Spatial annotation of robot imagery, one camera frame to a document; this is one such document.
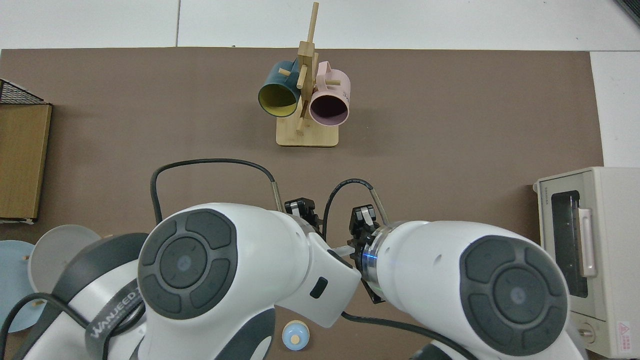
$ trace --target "wooden base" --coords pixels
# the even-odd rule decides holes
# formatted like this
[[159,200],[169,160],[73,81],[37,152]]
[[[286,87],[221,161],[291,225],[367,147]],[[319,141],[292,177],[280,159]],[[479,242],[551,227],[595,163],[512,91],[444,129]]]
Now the wooden base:
[[333,147],[338,145],[338,127],[320,125],[313,119],[301,119],[302,98],[296,111],[276,118],[276,143],[280,146]]

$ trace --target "oven door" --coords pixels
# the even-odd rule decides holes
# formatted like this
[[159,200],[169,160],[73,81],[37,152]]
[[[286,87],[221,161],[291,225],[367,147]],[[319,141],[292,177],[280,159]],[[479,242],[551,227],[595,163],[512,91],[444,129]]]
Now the oven door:
[[606,321],[602,244],[597,219],[587,218],[597,213],[593,173],[541,181],[539,189],[542,246],[566,279],[571,310]]

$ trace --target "black cable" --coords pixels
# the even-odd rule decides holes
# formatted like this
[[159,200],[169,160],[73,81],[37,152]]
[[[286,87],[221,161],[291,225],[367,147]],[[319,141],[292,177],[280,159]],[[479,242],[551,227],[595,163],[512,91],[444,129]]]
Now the black cable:
[[478,360],[478,358],[474,354],[471,354],[471,352],[469,352],[469,350],[462,347],[462,345],[458,344],[457,342],[453,341],[452,339],[449,339],[448,337],[438,332],[426,329],[424,327],[412,325],[410,323],[387,320],[387,319],[366,318],[363,316],[355,316],[355,315],[347,314],[344,311],[342,312],[342,317],[352,322],[369,323],[373,325],[395,327],[396,329],[406,330],[406,331],[414,332],[416,334],[424,335],[424,336],[427,336],[428,338],[437,340],[443,343],[444,345],[447,345],[453,350],[459,352],[460,355],[464,356],[468,360]]
[[13,322],[13,319],[15,318],[16,315],[18,315],[18,312],[20,311],[20,309],[22,309],[23,306],[25,306],[26,304],[29,304],[31,301],[38,300],[38,299],[46,300],[47,304],[52,304],[56,306],[58,309],[62,310],[64,313],[69,315],[69,317],[71,317],[71,319],[73,319],[73,321],[75,321],[82,328],[86,328],[89,325],[89,322],[86,321],[82,317],[82,315],[80,315],[75,310],[70,308],[66,303],[64,303],[55,295],[47,294],[47,293],[29,294],[23,297],[20,301],[18,301],[18,303],[14,305],[11,311],[9,311],[9,314],[6,316],[6,319],[4,320],[4,323],[2,325],[2,329],[0,329],[0,360],[4,359],[6,340],[9,337],[9,327],[11,327],[11,323]]
[[363,179],[347,179],[341,183],[339,183],[338,185],[336,185],[336,187],[333,189],[333,191],[331,192],[331,195],[329,195],[329,199],[327,199],[326,201],[326,205],[324,206],[324,215],[323,215],[323,226],[322,226],[322,238],[324,239],[324,241],[326,242],[326,223],[329,219],[329,208],[331,207],[331,203],[333,202],[333,198],[335,197],[335,194],[338,193],[338,191],[344,187],[347,184],[353,184],[353,183],[358,183],[358,184],[362,184],[364,186],[367,187],[367,189],[369,189],[369,191],[373,190],[373,186],[371,184],[369,184],[366,180]]
[[184,165],[204,164],[204,163],[231,163],[231,164],[247,165],[249,167],[253,167],[262,171],[265,175],[267,175],[267,177],[269,178],[269,181],[271,181],[272,183],[275,182],[275,179],[273,178],[273,175],[271,175],[271,172],[269,172],[269,170],[267,170],[266,168],[256,163],[252,163],[250,161],[245,161],[245,160],[223,159],[223,158],[193,159],[193,160],[178,161],[176,163],[170,163],[170,164],[164,165],[162,167],[159,167],[151,176],[151,201],[153,202],[153,205],[154,205],[154,214],[156,216],[157,224],[160,224],[160,222],[162,221],[162,211],[160,210],[160,201],[158,200],[158,194],[157,194],[157,188],[156,188],[158,175],[161,172],[168,170],[170,168],[181,167]]
[[[20,299],[16,305],[13,306],[6,319],[4,320],[3,326],[0,329],[0,360],[4,359],[4,352],[6,350],[6,340],[9,336],[9,328],[11,327],[11,323],[18,315],[20,310],[26,304],[29,304],[34,300],[46,300],[47,304],[51,304],[57,307],[60,311],[63,311],[65,314],[69,315],[73,321],[75,321],[78,325],[80,325],[83,329],[86,329],[89,326],[89,322],[86,321],[82,315],[80,315],[77,311],[73,310],[68,304],[64,303],[64,301],[60,300],[57,296],[48,293],[32,293],[24,298]],[[134,327],[145,314],[145,305],[144,303],[140,304],[134,312],[132,312],[131,316],[124,318],[118,327],[113,331],[111,336],[118,336],[123,332],[128,331],[132,327]]]
[[122,321],[118,324],[118,327],[116,327],[116,329],[113,331],[113,334],[111,334],[111,336],[118,336],[123,332],[126,332],[132,327],[134,327],[138,323],[138,321],[142,319],[142,316],[145,314],[146,310],[147,309],[145,307],[145,303],[141,302],[140,305],[138,305],[134,309],[131,315],[122,319]]

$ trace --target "mug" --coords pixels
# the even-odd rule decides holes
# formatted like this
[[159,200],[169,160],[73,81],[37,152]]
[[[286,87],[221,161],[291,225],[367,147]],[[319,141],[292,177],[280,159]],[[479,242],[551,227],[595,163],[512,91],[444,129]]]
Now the mug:
[[258,92],[262,109],[275,117],[293,114],[300,98],[300,90],[296,87],[299,76],[298,60],[276,63]]
[[317,91],[309,102],[309,115],[318,124],[338,126],[349,117],[351,82],[347,74],[331,69],[328,61],[318,64]]

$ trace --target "plate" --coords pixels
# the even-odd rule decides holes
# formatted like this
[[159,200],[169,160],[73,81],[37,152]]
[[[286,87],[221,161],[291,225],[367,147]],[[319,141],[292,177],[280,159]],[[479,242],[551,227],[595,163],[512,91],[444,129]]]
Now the plate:
[[80,225],[61,225],[47,231],[29,258],[29,281],[33,290],[51,293],[69,261],[100,235]]
[[[24,241],[0,241],[0,289],[2,289],[0,291],[0,321],[2,323],[20,299],[33,293],[29,284],[29,261],[23,259],[24,256],[29,256],[33,248],[33,244]],[[44,304],[23,306],[9,327],[9,332],[31,327],[38,321],[43,309]]]

